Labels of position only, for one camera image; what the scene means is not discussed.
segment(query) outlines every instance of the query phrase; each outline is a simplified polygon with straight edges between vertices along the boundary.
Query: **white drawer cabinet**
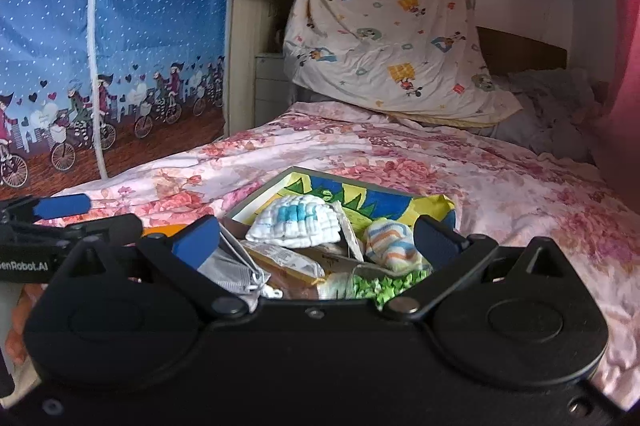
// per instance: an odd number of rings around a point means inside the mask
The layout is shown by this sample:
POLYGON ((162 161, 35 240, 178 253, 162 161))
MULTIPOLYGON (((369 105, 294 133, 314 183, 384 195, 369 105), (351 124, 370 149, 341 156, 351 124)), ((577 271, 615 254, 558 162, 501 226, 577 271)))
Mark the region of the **white drawer cabinet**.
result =
POLYGON ((284 75, 282 54, 255 57, 255 125, 262 126, 289 107, 290 82, 284 75))

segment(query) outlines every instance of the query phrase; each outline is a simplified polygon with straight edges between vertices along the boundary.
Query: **floral bedspread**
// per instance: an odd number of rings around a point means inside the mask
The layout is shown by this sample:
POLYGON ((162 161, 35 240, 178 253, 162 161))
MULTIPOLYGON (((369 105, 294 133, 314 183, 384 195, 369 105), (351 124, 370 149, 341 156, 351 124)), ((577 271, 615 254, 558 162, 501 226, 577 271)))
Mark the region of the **floral bedspread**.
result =
POLYGON ((127 212, 146 226, 222 216, 292 165, 446 194, 465 235, 481 232, 506 246, 551 236, 609 324, 594 382, 624 408, 640 397, 640 216, 591 165, 453 128, 410 128, 339 102, 297 103, 260 128, 65 190, 87 193, 93 208, 64 223, 127 212))

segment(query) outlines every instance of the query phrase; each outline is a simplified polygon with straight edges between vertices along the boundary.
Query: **green and yellow painting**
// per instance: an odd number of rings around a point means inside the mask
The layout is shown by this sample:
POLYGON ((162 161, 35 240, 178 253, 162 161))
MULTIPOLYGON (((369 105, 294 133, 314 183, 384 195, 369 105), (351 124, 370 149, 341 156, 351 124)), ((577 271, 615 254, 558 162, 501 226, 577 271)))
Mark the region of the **green and yellow painting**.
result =
POLYGON ((454 209, 453 202, 444 195, 412 196, 380 190, 373 184, 354 185, 344 177, 323 175, 316 177, 293 171, 273 187, 277 191, 272 192, 273 195, 253 212, 250 222, 245 223, 253 223, 255 215, 275 199, 287 195, 315 195, 326 202, 340 202, 357 237, 361 237, 363 231, 379 218, 413 227, 420 215, 429 215, 440 221, 454 209))

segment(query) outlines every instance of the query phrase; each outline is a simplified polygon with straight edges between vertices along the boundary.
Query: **white logo on bag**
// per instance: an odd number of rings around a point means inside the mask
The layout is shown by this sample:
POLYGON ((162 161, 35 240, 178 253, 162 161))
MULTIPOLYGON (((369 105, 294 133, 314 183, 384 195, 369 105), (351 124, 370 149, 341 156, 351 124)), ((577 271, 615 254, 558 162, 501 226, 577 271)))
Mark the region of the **white logo on bag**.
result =
POLYGON ((36 265, 35 262, 2 262, 0 263, 0 270, 3 271, 48 271, 49 266, 40 262, 36 265))

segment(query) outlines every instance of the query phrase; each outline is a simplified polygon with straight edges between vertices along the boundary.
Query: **red curtain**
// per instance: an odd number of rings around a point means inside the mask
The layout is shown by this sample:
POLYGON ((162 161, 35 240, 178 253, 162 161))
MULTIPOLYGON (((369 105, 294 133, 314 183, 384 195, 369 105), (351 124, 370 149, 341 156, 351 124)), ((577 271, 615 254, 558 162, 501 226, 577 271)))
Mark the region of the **red curtain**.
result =
POLYGON ((640 0, 617 0, 615 77, 594 124, 594 158, 604 179, 640 213, 640 0))

